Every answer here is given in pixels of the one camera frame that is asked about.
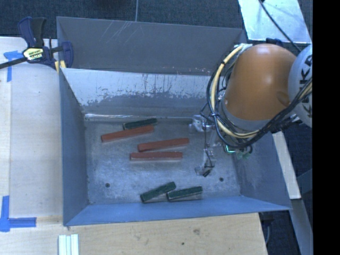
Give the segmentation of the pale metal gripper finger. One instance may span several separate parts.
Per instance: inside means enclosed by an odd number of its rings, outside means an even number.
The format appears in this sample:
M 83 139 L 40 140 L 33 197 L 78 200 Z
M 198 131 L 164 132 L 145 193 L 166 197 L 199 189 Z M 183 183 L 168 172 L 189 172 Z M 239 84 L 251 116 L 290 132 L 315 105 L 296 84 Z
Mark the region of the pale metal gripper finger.
M 201 115 L 194 115 L 192 117 L 192 121 L 189 124 L 189 132 L 190 133 L 203 133 L 210 132 L 214 130 L 214 126 L 210 121 L 204 118 Z
M 214 153 L 211 150 L 203 150 L 203 160 L 199 166 L 195 167 L 195 173 L 199 176 L 208 176 L 215 168 L 216 160 L 214 159 Z

